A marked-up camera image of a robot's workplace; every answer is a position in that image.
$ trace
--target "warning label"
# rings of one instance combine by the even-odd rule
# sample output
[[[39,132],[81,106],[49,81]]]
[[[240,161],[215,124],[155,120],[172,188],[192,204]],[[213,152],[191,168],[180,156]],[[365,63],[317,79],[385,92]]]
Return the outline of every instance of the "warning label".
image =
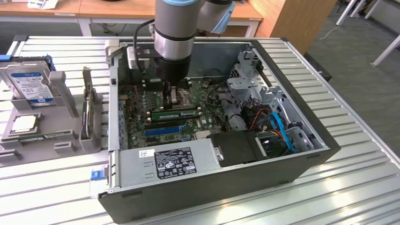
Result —
[[[197,172],[189,147],[155,152],[155,161],[160,179]]]
[[[31,102],[49,102],[52,93],[45,85],[41,73],[13,73],[11,74],[19,90]]]

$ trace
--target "gray carpet floor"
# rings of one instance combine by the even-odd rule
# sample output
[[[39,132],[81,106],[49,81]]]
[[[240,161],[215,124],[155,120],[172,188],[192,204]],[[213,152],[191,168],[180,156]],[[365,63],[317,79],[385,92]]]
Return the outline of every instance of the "gray carpet floor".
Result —
[[[380,53],[395,36],[364,19],[348,18],[327,39],[340,16],[333,9],[308,53],[332,75],[331,85],[343,96],[392,150],[400,155],[400,52],[396,50],[379,67],[373,67]],[[103,28],[92,24],[92,34],[105,36]],[[132,36],[136,25],[128,24],[120,36]],[[109,28],[119,33],[123,25]],[[80,36],[72,23],[0,22],[0,54],[5,53],[17,34],[35,36]]]

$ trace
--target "slatted metal surface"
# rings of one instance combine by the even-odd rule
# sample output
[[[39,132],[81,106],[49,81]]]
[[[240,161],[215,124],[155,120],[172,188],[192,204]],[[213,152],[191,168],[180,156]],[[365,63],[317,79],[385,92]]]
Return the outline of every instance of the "slatted metal surface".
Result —
[[[83,90],[83,66],[95,70],[93,83],[104,99],[107,148],[109,73],[104,41],[105,37],[29,37],[20,56],[49,54],[56,69],[67,71],[67,84],[75,95]],[[400,224],[399,158],[317,72],[309,70],[292,46],[276,38],[260,42],[341,145],[340,152],[291,184],[131,224]],[[4,84],[0,91],[1,133],[12,105]],[[100,203],[89,198],[88,183],[92,168],[107,160],[107,151],[101,151],[0,168],[0,224],[112,224]]]

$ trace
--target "robotic arm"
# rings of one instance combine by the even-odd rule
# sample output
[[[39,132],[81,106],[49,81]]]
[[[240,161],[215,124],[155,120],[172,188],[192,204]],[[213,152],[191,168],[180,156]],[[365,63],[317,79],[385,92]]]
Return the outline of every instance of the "robotic arm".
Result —
[[[223,33],[233,9],[232,0],[156,0],[155,65],[164,108],[176,102],[176,86],[188,75],[196,29]]]

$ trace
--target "green circuit board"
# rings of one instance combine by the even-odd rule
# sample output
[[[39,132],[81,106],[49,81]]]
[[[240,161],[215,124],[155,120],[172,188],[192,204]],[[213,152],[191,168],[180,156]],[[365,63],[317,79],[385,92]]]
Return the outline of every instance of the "green circuit board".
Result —
[[[216,85],[209,80],[192,80],[189,87],[177,89],[180,104],[167,111],[163,110],[161,91],[151,91],[143,86],[132,85],[123,88],[119,94],[124,104],[128,148],[191,141],[195,140],[199,131],[220,133],[221,129],[228,130],[220,104],[217,101],[207,102],[208,93]],[[152,130],[157,130],[152,127],[172,127],[171,129],[179,129],[179,132],[149,135]]]

